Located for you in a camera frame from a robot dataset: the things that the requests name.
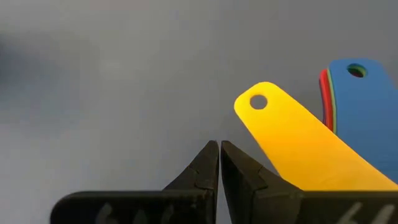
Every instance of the blue plastic piece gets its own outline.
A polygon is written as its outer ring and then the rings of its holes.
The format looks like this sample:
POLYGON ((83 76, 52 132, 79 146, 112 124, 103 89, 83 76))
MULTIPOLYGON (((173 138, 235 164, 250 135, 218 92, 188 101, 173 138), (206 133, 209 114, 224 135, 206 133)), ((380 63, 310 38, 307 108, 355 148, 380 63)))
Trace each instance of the blue plastic piece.
POLYGON ((375 168, 398 183, 398 91, 374 60, 335 60, 329 66, 335 96, 336 134, 375 168), (359 78, 348 68, 362 67, 359 78))

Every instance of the yellow plastic piece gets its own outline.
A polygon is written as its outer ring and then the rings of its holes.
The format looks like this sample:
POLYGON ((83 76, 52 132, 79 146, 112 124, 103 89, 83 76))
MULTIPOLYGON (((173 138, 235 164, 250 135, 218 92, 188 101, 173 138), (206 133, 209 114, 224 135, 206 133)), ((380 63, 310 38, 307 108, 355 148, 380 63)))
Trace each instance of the yellow plastic piece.
POLYGON ((280 176, 302 190, 398 190, 333 134, 314 115, 275 84, 262 82, 235 101, 235 112, 280 176), (250 105, 267 99, 264 109, 250 105))

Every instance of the hole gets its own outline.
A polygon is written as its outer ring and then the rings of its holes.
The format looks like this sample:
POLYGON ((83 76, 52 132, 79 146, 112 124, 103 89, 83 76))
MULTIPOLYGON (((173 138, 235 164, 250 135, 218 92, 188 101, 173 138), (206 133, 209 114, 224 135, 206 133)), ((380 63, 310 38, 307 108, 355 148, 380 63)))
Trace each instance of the hole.
POLYGON ((347 71, 358 78, 363 78, 366 75, 366 69, 362 65, 358 64, 348 65, 347 71))
POLYGON ((256 110, 264 109, 267 106, 267 98, 262 95, 253 96, 250 99, 250 105, 256 110))

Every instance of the stack of colored plastic pieces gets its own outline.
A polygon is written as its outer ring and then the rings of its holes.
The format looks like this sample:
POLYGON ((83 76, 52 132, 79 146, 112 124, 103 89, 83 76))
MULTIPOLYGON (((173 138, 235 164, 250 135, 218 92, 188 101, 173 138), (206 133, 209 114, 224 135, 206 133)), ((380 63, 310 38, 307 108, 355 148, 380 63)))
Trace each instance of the stack of colored plastic pieces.
POLYGON ((320 88, 323 123, 269 82, 240 95, 235 112, 280 176, 302 190, 398 190, 398 92, 381 64, 335 60, 320 88), (257 95, 264 108, 251 106, 257 95))

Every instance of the gray background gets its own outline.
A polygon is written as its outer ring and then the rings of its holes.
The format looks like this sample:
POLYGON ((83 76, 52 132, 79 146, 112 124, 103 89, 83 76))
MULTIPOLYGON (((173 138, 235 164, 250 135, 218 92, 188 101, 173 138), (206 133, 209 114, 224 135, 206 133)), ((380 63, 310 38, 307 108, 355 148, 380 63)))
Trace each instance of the gray background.
MULTIPOLYGON (((322 118, 318 75, 380 61, 395 0, 0 0, 0 219, 79 190, 161 189, 209 139, 270 167, 233 111, 264 80, 322 118)), ((220 186, 218 223, 230 223, 220 186)))

